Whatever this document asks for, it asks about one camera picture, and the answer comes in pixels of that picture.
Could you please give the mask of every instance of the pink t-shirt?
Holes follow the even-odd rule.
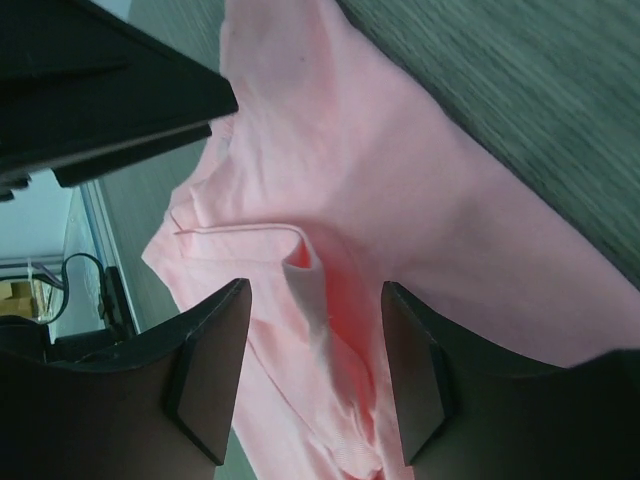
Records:
[[[385,280],[545,362],[640,345],[638,292],[331,0],[227,0],[221,50],[240,111],[144,259],[182,310],[250,279],[233,425],[258,478],[413,478]]]

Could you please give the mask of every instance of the white wall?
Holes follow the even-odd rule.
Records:
[[[0,259],[62,255],[72,191],[51,171],[32,178],[15,200],[0,203]]]

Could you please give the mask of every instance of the black cable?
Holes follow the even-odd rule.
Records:
[[[62,269],[61,269],[61,274],[62,274],[62,305],[60,306],[60,310],[58,311],[58,313],[56,314],[55,317],[53,317],[51,320],[47,320],[45,322],[38,322],[40,325],[50,325],[51,323],[55,322],[56,320],[58,320],[62,314],[64,313],[64,311],[67,308],[67,305],[69,304],[69,274],[67,272],[67,264],[69,263],[69,260],[76,258],[76,257],[84,257],[87,258],[89,260],[91,260],[96,267],[98,267],[98,278],[100,280],[100,305],[98,305],[98,310],[100,311],[102,309],[102,306],[105,305],[105,292],[106,292],[106,277],[105,277],[105,272],[104,272],[104,266],[102,265],[102,263],[100,263],[100,260],[98,260],[96,257],[94,257],[93,255],[89,255],[88,253],[76,253],[75,255],[71,255],[70,257],[66,258],[64,262],[62,262]]]

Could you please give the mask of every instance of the fabric fold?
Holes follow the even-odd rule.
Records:
[[[332,0],[226,7],[221,70],[240,110],[212,124],[144,259],[182,310],[250,279],[234,428],[258,478],[413,478],[386,280],[556,365],[640,345],[638,292]]]

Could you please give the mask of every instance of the gray wooden table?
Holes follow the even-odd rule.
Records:
[[[351,22],[640,285],[640,3],[340,0]],[[217,69],[223,0],[133,0],[130,21]],[[176,313],[140,259],[203,142],[101,180],[132,301]],[[253,478],[235,438],[216,478]]]

